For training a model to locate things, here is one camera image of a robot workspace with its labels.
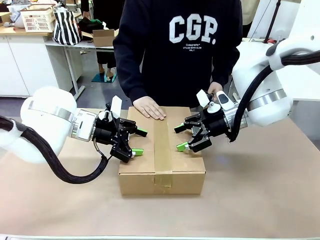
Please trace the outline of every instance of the person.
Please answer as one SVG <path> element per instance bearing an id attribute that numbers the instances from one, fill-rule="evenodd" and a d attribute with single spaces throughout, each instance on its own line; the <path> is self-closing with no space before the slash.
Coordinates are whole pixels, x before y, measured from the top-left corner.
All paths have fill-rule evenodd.
<path id="1" fill-rule="evenodd" d="M 254 21 L 260 0 L 241 0 L 242 19 L 243 19 L 243 37 L 249 34 L 252 22 Z"/>
<path id="2" fill-rule="evenodd" d="M 93 14 L 90 16 L 89 13 L 89 0 L 81 1 L 81 11 L 83 17 L 90 19 L 94 17 L 95 19 L 105 22 L 108 29 L 119 28 L 120 18 L 122 15 L 124 6 L 124 0 L 93 0 Z M 97 52 L 96 53 L 97 62 L 99 65 L 100 74 L 105 73 L 103 64 L 107 64 L 106 76 L 111 80 L 114 74 L 111 72 L 112 68 L 116 67 L 116 59 L 113 52 Z"/>
<path id="3" fill-rule="evenodd" d="M 163 120 L 159 106 L 195 108 L 201 89 L 223 89 L 241 41 L 240 0 L 126 0 L 113 41 L 120 85 L 145 117 Z"/>

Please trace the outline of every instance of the blue mat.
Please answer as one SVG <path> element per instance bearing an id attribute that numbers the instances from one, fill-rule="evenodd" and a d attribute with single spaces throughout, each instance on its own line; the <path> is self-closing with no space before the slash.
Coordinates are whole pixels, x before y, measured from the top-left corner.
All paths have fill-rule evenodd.
<path id="1" fill-rule="evenodd" d="M 97 75 L 95 75 L 95 77 L 92 79 L 91 82 L 113 84 L 116 78 L 117 78 L 117 74 L 113 75 L 113 78 L 111 81 L 108 81 L 105 73 L 104 74 L 98 73 Z"/>

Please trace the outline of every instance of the person's right hand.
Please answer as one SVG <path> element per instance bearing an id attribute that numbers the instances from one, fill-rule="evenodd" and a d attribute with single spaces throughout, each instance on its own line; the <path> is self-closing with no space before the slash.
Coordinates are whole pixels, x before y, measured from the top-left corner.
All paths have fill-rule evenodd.
<path id="1" fill-rule="evenodd" d="M 91 19 L 90 12 L 88 12 L 88 11 L 84 11 L 84 12 L 82 13 L 82 16 L 83 16 L 84 18 Z"/>
<path id="2" fill-rule="evenodd" d="M 165 112 L 159 105 L 149 96 L 143 96 L 133 102 L 133 106 L 142 113 L 146 118 L 154 118 L 155 120 L 163 120 L 166 117 Z"/>

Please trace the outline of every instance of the white lettering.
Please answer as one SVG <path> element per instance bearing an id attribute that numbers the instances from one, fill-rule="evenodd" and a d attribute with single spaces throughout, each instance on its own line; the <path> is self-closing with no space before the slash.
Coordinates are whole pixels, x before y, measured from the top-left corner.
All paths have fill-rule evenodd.
<path id="1" fill-rule="evenodd" d="M 210 43 L 210 34 L 213 35 L 216 33 L 218 28 L 218 23 L 215 18 L 211 16 L 204 16 L 203 20 L 205 21 L 205 32 L 204 36 L 202 36 L 201 41 Z"/>
<path id="2" fill-rule="evenodd" d="M 188 19 L 187 19 L 187 27 L 186 27 L 186 37 L 192 41 L 192 40 L 197 40 L 200 37 L 201 34 L 201 17 L 199 14 L 191 14 Z"/>
<path id="3" fill-rule="evenodd" d="M 174 44 L 181 42 L 182 39 L 184 39 L 184 37 L 185 37 L 184 33 L 180 33 L 179 36 L 176 37 L 176 23 L 183 25 L 183 24 L 185 24 L 185 20 L 183 19 L 182 16 L 175 16 L 169 24 L 169 26 L 170 26 L 170 30 L 169 30 L 170 41 Z"/>

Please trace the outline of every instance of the robotic arm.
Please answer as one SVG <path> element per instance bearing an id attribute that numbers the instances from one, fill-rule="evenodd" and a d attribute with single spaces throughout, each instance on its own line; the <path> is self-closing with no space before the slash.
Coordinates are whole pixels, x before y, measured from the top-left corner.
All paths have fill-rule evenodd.
<path id="1" fill-rule="evenodd" d="M 124 163 L 143 154 L 143 149 L 131 149 L 130 134 L 147 136 L 136 122 L 120 117 L 122 101 L 115 96 L 112 105 L 99 114 L 77 110 L 74 97 L 67 91 L 55 87 L 37 90 L 27 98 L 20 111 L 22 123 L 0 116 L 0 147 L 14 152 L 30 163 L 47 162 L 61 180 L 72 184 L 88 183 L 97 178 L 106 168 L 112 156 Z M 88 176 L 73 176 L 67 172 L 57 158 L 66 138 L 93 141 L 101 154 L 98 168 Z M 107 158 L 97 143 L 112 145 Z"/>
<path id="2" fill-rule="evenodd" d="M 178 145 L 178 151 L 198 152 L 212 145 L 210 137 L 222 134 L 233 142 L 240 129 L 252 124 L 264 127 L 286 118 L 293 100 L 287 96 L 275 71 L 288 65 L 318 62 L 320 33 L 286 39 L 238 65 L 232 76 L 240 103 L 232 102 L 223 91 L 217 93 L 219 103 L 214 103 L 212 97 L 201 90 L 197 94 L 199 103 L 209 107 L 187 117 L 175 128 L 176 133 L 192 130 L 190 141 Z"/>

